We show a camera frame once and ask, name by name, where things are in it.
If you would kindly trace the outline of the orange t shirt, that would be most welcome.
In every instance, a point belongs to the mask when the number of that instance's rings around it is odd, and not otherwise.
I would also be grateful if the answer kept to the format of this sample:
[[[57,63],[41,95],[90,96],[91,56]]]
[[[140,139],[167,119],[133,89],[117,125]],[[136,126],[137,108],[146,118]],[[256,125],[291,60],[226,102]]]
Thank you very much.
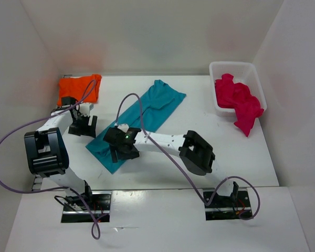
[[[92,81],[96,82],[96,85],[90,95],[88,95],[84,102],[97,103],[99,98],[99,88],[102,80],[102,75],[93,74],[91,76],[83,76],[79,78],[61,78],[59,80],[59,98],[57,101],[57,106],[61,106],[61,98],[63,97],[73,97],[78,101],[81,100],[83,95],[86,95],[93,84],[86,90],[88,84]]]

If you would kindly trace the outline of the teal t shirt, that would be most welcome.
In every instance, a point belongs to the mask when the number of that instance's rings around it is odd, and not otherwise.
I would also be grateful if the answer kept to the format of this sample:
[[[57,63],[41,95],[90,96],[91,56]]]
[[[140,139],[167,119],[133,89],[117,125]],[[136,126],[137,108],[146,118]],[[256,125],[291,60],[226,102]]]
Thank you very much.
[[[186,94],[178,92],[162,80],[154,84],[140,97],[143,110],[143,123],[146,131],[156,132],[185,99]],[[140,105],[136,101],[119,115],[118,123],[126,123],[133,128],[140,128]],[[86,145],[86,149],[111,173],[114,174],[124,163],[113,163],[109,145],[103,137],[104,129],[95,139]]]

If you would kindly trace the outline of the pink t shirt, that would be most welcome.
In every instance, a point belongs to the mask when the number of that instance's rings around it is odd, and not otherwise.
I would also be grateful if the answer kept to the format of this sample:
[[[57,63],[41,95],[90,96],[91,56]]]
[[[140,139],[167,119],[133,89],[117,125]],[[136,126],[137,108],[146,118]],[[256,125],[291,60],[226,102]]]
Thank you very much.
[[[248,137],[255,120],[264,112],[258,98],[251,94],[248,86],[234,82],[234,76],[229,73],[215,81],[215,93],[219,107],[235,110],[234,125]]]

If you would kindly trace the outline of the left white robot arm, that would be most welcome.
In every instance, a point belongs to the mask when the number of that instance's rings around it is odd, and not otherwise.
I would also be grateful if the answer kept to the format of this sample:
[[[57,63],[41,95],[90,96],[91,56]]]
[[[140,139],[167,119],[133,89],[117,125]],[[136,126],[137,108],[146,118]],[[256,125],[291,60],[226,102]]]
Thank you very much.
[[[24,143],[30,172],[63,187],[70,206],[87,210],[95,204],[94,196],[88,183],[69,167],[62,135],[67,131],[95,138],[98,117],[90,115],[93,103],[74,106],[77,102],[73,97],[62,98],[62,105],[51,111],[50,118],[40,128],[24,135]]]

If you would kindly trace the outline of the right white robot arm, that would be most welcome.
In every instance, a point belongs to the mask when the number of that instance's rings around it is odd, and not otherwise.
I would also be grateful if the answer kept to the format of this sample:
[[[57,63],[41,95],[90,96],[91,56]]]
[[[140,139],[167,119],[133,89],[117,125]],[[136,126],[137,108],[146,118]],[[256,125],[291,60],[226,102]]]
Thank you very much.
[[[238,184],[227,178],[216,163],[213,147],[195,131],[168,135],[122,124],[109,128],[103,140],[110,147],[113,163],[136,159],[141,152],[161,152],[168,157],[177,156],[188,172],[203,176],[213,183],[216,194],[208,202],[232,206],[238,200]]]

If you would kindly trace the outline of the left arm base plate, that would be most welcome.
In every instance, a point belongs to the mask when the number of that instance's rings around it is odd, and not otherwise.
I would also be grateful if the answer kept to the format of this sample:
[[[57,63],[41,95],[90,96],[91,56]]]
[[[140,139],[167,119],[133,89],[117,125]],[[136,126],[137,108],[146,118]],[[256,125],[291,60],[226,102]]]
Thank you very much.
[[[61,223],[92,223],[92,217],[83,206],[82,202],[77,205],[69,204],[62,196],[56,195],[56,201],[62,205]],[[110,221],[111,193],[101,192],[92,194],[92,203],[88,203],[90,210],[98,223],[108,223]]]

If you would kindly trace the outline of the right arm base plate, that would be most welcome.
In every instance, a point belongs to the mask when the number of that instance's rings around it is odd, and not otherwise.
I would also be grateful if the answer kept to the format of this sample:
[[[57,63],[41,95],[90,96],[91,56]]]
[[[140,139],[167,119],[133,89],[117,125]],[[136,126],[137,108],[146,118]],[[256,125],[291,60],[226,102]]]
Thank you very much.
[[[246,190],[238,191],[236,202],[232,202],[225,197],[219,198],[218,195],[215,195],[211,204],[205,206],[207,221],[239,219],[239,214],[243,218],[250,218],[253,214]]]

